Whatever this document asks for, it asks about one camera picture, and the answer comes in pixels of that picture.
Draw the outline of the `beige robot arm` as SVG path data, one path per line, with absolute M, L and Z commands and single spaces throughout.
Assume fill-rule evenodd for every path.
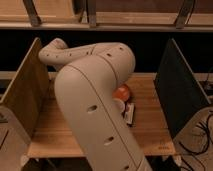
M 135 68 L 127 45 L 70 48 L 56 38 L 40 50 L 39 59 L 58 71 L 58 106 L 93 171 L 152 171 L 113 99 Z

